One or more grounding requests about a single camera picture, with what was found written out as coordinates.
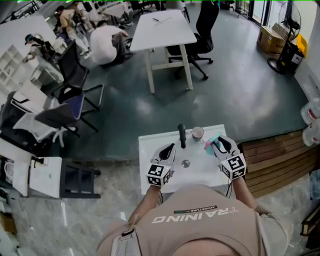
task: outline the black fan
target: black fan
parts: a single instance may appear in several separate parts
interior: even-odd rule
[[[298,8],[292,2],[285,2],[280,9],[278,23],[282,26],[280,36],[285,40],[285,45],[278,60],[269,58],[267,60],[269,66],[279,74],[285,73],[285,63],[282,61],[284,57],[284,49],[291,44],[301,28],[301,16]]]

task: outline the white label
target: white label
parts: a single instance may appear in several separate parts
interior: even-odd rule
[[[295,55],[293,55],[293,58],[292,58],[291,61],[292,61],[293,63],[299,65],[299,64],[301,63],[301,61],[302,61],[302,57],[299,56],[298,54],[295,54]]]

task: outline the silver round object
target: silver round object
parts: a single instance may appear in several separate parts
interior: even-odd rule
[[[182,162],[181,162],[181,165],[182,165],[182,167],[183,168],[188,168],[189,166],[190,166],[190,161],[189,160],[183,160]]]

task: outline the water bottle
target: water bottle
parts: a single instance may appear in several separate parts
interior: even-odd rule
[[[313,143],[320,144],[320,119],[316,119],[312,124],[304,129],[302,133],[303,143],[310,147]]]
[[[307,125],[320,117],[320,98],[314,98],[301,109],[301,116]]]

